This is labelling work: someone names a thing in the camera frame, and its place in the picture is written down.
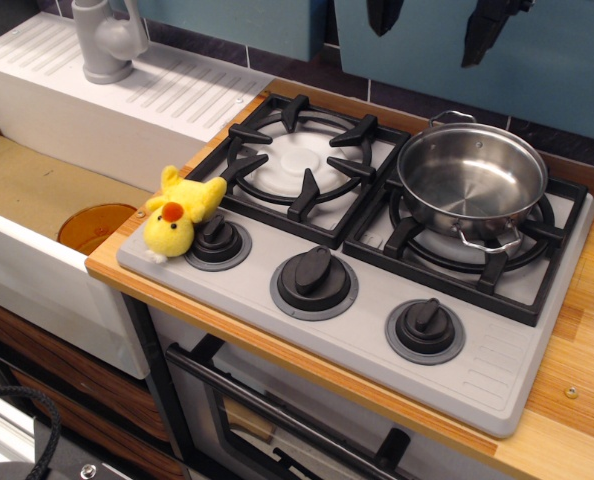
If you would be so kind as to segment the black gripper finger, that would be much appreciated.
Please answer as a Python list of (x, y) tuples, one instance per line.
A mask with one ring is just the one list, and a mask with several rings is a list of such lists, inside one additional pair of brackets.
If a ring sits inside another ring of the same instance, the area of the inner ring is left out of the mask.
[(479, 65), (507, 21), (520, 12), (529, 12), (534, 4), (532, 0), (478, 0), (467, 21), (461, 67)]
[(386, 35), (395, 26), (404, 4), (404, 0), (366, 1), (368, 23), (378, 37)]

